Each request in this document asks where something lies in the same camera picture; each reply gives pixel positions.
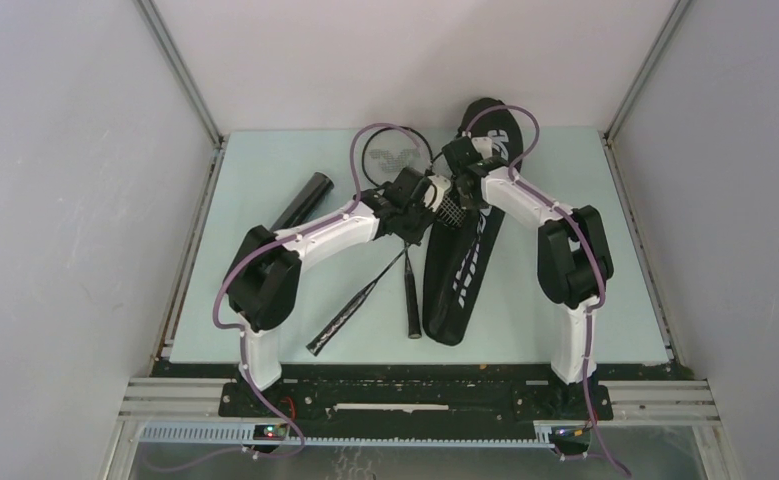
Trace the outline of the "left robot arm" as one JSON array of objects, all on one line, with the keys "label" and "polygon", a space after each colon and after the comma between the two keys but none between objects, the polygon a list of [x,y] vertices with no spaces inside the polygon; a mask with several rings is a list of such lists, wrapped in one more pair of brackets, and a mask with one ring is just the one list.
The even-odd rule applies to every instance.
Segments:
[{"label": "left robot arm", "polygon": [[242,402],[257,416],[269,416],[281,403],[278,329],[296,305],[302,274],[356,245],[396,236],[418,245],[434,223],[451,189],[440,175],[406,167],[392,182],[357,192],[341,208],[305,224],[270,231],[249,230],[217,294],[238,316],[241,365],[250,383]]}]

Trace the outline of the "black shuttlecock tube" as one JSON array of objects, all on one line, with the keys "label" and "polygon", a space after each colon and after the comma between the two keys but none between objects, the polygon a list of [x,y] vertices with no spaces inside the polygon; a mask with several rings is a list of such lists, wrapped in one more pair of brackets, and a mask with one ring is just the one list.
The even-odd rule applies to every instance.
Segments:
[{"label": "black shuttlecock tube", "polygon": [[271,227],[271,231],[289,229],[308,221],[333,190],[333,181],[324,173],[314,172]]}]

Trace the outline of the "black racket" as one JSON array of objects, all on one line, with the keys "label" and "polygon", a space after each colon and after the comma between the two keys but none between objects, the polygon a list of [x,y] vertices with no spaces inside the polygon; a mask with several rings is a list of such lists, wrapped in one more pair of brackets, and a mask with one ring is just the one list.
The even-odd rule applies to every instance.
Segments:
[{"label": "black racket", "polygon": [[[385,236],[385,217],[389,213],[389,204],[385,196],[377,190],[369,190],[360,200],[354,199],[332,216],[327,215],[299,229],[298,236],[304,239],[304,246],[298,250],[302,260],[302,269],[325,260],[351,246],[367,243]],[[383,268],[382,271],[362,289],[360,289],[307,344],[307,350],[314,356],[321,353],[332,338],[345,326],[348,320],[360,309],[383,276],[399,259],[404,260],[404,241],[402,250]]]},{"label": "black racket", "polygon": [[[433,150],[428,140],[417,130],[403,127],[418,139],[409,148],[401,148],[400,140],[408,137],[397,129],[381,127],[365,141],[360,156],[360,167],[366,180],[375,188],[395,180],[405,167],[425,171],[432,163]],[[416,289],[416,277],[409,255],[411,245],[404,243],[404,287],[407,310],[407,336],[409,339],[422,337],[420,308]]]}]

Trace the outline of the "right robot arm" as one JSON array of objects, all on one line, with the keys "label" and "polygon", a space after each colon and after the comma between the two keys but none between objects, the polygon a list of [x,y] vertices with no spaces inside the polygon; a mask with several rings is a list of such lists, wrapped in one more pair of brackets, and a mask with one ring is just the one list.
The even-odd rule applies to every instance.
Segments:
[{"label": "right robot arm", "polygon": [[544,193],[496,154],[489,137],[460,137],[445,145],[442,154],[462,208],[494,207],[537,232],[538,283],[566,314],[551,361],[561,381],[548,388],[546,402],[556,416],[571,418],[587,403],[579,382],[588,383],[596,368],[595,317],[613,274],[600,213]]}]

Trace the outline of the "black racket bag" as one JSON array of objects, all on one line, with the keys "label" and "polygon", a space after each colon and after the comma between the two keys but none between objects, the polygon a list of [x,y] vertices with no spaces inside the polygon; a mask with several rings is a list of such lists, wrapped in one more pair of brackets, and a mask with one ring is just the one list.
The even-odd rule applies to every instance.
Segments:
[{"label": "black racket bag", "polygon": [[[524,140],[515,117],[506,110],[476,116],[501,105],[494,98],[470,103],[459,131],[489,137],[501,157],[512,160],[524,151]],[[466,333],[505,213],[497,208],[460,211],[448,225],[436,223],[430,230],[422,287],[422,324],[425,334],[448,346],[459,344]]]}]

